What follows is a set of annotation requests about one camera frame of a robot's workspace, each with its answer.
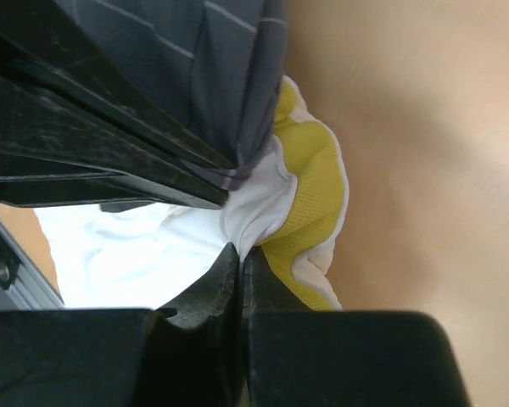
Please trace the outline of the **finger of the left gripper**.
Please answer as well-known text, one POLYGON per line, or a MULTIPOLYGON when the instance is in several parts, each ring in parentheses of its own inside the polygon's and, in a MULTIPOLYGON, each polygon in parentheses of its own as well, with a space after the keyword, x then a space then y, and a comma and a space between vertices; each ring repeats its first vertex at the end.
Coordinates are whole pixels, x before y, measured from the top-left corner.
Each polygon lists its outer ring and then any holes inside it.
POLYGON ((232 162, 145 96, 54 1, 0 1, 14 67, 152 148, 210 169, 232 162))
POLYGON ((0 203, 219 209, 227 198, 177 159, 62 97, 0 76, 0 203))

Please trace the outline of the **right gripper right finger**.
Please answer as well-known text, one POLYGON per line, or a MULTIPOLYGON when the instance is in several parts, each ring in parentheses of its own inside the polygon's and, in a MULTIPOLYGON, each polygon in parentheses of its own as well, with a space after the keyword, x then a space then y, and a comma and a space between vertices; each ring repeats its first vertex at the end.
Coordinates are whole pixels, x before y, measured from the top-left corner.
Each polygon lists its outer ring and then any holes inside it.
POLYGON ((253 406, 468 406, 450 341, 429 315, 314 311, 259 248, 243 263, 253 406))

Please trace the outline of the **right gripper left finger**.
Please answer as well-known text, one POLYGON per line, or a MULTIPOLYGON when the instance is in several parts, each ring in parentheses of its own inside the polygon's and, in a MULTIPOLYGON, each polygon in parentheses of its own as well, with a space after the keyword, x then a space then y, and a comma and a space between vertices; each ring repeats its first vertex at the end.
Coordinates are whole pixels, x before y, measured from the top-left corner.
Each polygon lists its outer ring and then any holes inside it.
POLYGON ((0 312, 0 406, 235 406, 239 259, 163 307, 0 312))

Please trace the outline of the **white pillow yellow edge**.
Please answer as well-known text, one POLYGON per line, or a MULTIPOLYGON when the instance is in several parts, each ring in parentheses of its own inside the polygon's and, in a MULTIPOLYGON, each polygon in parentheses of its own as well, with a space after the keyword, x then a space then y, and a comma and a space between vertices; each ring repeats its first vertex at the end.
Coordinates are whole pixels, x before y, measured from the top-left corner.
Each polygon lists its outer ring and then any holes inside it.
POLYGON ((327 279, 350 197, 338 139, 284 77, 274 132, 250 178, 219 210, 154 203, 36 210, 68 308, 150 308, 197 281, 232 244, 316 310, 339 309, 327 279))

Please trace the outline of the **dark grey checked pillowcase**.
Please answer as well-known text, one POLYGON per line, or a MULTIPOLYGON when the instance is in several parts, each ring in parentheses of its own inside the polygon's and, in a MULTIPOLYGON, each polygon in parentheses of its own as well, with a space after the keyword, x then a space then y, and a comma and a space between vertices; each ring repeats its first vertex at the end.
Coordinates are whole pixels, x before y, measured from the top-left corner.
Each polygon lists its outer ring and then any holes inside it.
POLYGON ((195 173, 241 187, 271 135, 287 45, 282 1, 63 1, 143 93, 232 162, 195 173))

